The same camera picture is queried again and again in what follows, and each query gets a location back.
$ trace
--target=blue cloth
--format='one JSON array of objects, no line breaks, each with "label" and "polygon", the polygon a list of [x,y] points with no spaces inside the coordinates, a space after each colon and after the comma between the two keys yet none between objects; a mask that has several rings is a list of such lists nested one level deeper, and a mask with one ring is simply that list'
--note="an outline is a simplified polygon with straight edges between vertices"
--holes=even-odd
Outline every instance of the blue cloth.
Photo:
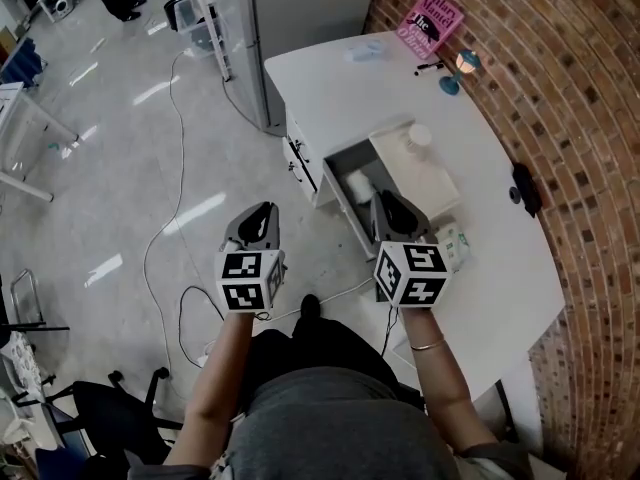
[{"label": "blue cloth", "polygon": [[36,450],[40,480],[78,480],[85,461],[66,448]]},{"label": "blue cloth", "polygon": [[23,38],[11,52],[0,69],[0,80],[9,84],[24,82],[25,87],[33,87],[33,77],[42,73],[42,59],[36,53],[36,45],[30,37]]}]

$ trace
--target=gray t-shirt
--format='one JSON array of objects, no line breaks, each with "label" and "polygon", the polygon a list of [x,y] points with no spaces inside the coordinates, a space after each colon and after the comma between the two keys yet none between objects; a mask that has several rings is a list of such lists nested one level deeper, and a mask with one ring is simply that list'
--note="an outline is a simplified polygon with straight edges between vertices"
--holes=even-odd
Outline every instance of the gray t-shirt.
[{"label": "gray t-shirt", "polygon": [[384,384],[342,368],[309,368],[261,386],[212,471],[132,468],[130,480],[497,480],[533,478],[509,444],[455,458],[429,418]]}]

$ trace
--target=pink sign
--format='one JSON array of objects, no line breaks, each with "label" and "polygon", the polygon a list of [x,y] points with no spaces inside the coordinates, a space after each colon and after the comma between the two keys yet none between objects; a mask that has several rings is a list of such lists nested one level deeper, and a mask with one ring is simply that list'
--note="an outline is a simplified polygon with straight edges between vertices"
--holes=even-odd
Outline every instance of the pink sign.
[{"label": "pink sign", "polygon": [[426,60],[462,21],[449,0],[418,0],[396,30],[398,37],[421,60]]}]

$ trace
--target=lamp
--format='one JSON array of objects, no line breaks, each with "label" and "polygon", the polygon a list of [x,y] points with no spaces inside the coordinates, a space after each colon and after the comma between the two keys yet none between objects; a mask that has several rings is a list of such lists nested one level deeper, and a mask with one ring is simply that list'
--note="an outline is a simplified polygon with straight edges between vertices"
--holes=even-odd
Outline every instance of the lamp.
[{"label": "lamp", "polygon": [[456,67],[458,70],[453,76],[443,76],[440,79],[440,87],[447,94],[455,96],[460,90],[458,81],[463,74],[471,73],[481,66],[480,58],[476,52],[472,50],[461,50],[456,59]]}]

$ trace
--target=bracelet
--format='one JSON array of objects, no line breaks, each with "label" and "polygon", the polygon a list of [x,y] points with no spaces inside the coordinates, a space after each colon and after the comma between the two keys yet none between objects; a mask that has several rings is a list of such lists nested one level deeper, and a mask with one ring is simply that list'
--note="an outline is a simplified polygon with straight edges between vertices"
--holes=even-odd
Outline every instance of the bracelet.
[{"label": "bracelet", "polygon": [[423,347],[414,347],[413,345],[411,345],[411,350],[415,350],[416,352],[422,352],[423,350],[429,350],[429,349],[432,349],[432,348],[439,347],[440,345],[442,345],[443,343],[446,343],[446,342],[447,342],[447,340],[443,336],[442,338],[440,338],[435,343],[432,343],[431,345],[424,345]]}]

